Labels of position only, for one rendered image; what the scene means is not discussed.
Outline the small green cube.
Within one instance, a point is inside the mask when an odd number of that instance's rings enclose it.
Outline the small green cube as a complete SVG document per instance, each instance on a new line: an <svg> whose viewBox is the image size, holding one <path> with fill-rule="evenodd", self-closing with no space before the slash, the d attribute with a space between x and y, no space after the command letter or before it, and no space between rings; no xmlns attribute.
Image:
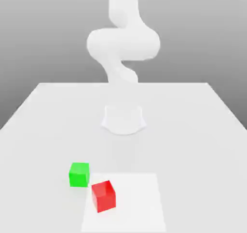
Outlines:
<svg viewBox="0 0 247 233"><path fill-rule="evenodd" d="M69 170L69 184L71 187L88 187L90 169L88 163L73 162Z"/></svg>

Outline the small red cube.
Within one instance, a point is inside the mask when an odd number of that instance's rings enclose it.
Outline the small red cube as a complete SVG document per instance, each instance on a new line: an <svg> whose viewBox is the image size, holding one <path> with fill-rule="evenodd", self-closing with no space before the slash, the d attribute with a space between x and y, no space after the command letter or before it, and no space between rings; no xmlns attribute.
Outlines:
<svg viewBox="0 0 247 233"><path fill-rule="evenodd" d="M109 180L93 184L92 199L97 213L116 207L116 193Z"/></svg>

